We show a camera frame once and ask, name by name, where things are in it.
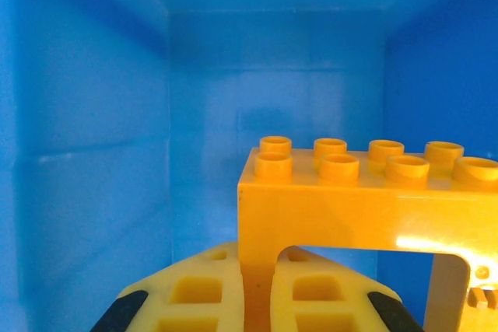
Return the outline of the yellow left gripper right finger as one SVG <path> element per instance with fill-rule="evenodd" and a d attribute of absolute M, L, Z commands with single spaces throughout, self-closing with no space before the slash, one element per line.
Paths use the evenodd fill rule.
<path fill-rule="evenodd" d="M 272 331 L 422 331 L 389 287 L 291 246 L 279 255 L 270 298 Z"/>

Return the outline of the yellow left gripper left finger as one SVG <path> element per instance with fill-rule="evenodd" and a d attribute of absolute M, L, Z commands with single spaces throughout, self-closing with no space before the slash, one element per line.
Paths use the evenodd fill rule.
<path fill-rule="evenodd" d="M 124 288 L 92 331 L 243 331 L 237 243 L 181 260 Z"/>

